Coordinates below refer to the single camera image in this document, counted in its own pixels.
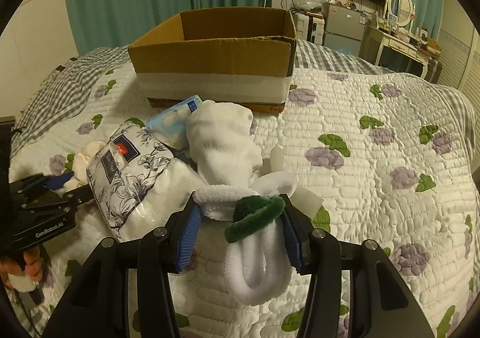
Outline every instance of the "bed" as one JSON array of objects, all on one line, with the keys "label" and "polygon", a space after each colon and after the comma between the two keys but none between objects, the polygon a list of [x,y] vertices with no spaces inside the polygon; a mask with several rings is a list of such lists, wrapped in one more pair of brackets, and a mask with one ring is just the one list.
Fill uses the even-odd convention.
[{"label": "bed", "polygon": [[[339,240],[377,240],[437,337],[448,336],[472,305],[480,281],[472,105],[452,88],[304,41],[298,42],[295,67],[284,112],[254,115],[254,142],[264,158],[282,145],[286,169],[324,200],[322,228]],[[156,113],[135,80],[126,47],[71,60],[23,110],[11,180],[37,172],[59,175],[90,141],[107,140],[126,119],[146,122]],[[239,306],[222,288],[221,259],[210,253],[209,244],[222,231],[219,223],[204,223],[195,245],[198,266],[171,276],[183,335],[295,336],[308,277],[293,275],[286,293],[266,304]],[[74,230],[42,247],[41,299],[11,297],[27,330],[43,330],[71,277],[107,236],[101,213],[81,209]],[[349,277],[342,277],[338,334],[346,337]],[[129,301],[130,332],[138,336],[135,296]]]}]

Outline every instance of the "green fuzzy hair tie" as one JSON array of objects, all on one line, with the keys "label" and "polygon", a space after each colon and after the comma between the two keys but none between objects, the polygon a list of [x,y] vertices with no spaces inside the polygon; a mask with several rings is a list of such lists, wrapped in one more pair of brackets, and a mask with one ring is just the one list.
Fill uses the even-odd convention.
[{"label": "green fuzzy hair tie", "polygon": [[225,229],[225,240],[235,243],[264,229],[285,210],[281,197],[244,197],[235,205],[233,224]]}]

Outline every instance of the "quilted bedspread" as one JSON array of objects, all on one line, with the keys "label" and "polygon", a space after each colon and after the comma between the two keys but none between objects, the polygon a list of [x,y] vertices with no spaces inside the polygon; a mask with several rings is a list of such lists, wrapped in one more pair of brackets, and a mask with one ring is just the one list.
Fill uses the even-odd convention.
[{"label": "quilted bedspread", "polygon": [[[404,73],[297,68],[292,83],[282,114],[254,116],[251,132],[263,156],[276,144],[283,146],[285,169],[323,198],[314,224],[339,240],[375,239],[437,337],[448,336],[478,293],[479,261],[478,193],[450,105],[434,85]],[[90,141],[107,140],[128,118],[146,122],[154,114],[131,64],[108,71],[79,115],[57,123],[15,155],[11,180],[37,172],[60,174]],[[309,277],[294,274],[282,296],[260,306],[237,303],[222,283],[225,226],[204,222],[190,271],[170,277],[184,337],[295,336]],[[89,253],[110,235],[99,211],[80,210],[74,230],[44,245],[44,300],[31,311],[38,330]],[[342,282],[339,336],[344,338],[347,272]],[[134,280],[131,286],[134,292]],[[138,329],[134,297],[129,309],[133,336]]]}]

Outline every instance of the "small white object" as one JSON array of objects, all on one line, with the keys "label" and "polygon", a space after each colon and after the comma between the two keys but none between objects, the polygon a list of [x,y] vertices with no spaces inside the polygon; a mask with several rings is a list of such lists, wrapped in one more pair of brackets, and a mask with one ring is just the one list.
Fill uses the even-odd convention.
[{"label": "small white object", "polygon": [[285,153],[283,148],[275,146],[270,151],[270,169],[272,172],[283,171],[283,163],[285,160]]},{"label": "small white object", "polygon": [[312,35],[310,38],[310,42],[318,45],[323,44],[323,35]]},{"label": "small white object", "polygon": [[290,197],[290,202],[309,219],[313,219],[322,206],[323,199],[309,189],[299,186]]},{"label": "small white object", "polygon": [[31,292],[36,288],[35,282],[25,272],[23,272],[21,276],[16,276],[9,273],[8,279],[10,280],[11,286],[21,293]]},{"label": "small white object", "polygon": [[308,32],[308,20],[309,17],[300,12],[296,12],[293,15],[293,21],[295,22],[295,29],[297,31],[297,38],[301,40],[307,40]]}]

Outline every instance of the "blue gripper pad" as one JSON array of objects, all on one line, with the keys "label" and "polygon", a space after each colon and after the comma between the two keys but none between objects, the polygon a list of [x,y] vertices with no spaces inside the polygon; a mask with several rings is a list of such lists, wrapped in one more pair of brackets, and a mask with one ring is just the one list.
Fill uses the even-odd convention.
[{"label": "blue gripper pad", "polygon": [[301,259],[302,251],[297,235],[293,230],[293,224],[286,212],[282,213],[283,234],[285,236],[286,254],[289,256],[290,265],[297,270],[297,273],[303,269]]},{"label": "blue gripper pad", "polygon": [[191,253],[194,250],[200,224],[202,224],[203,213],[200,207],[195,204],[190,212],[182,234],[178,241],[178,253],[175,261],[175,268],[181,272],[190,263]]}]

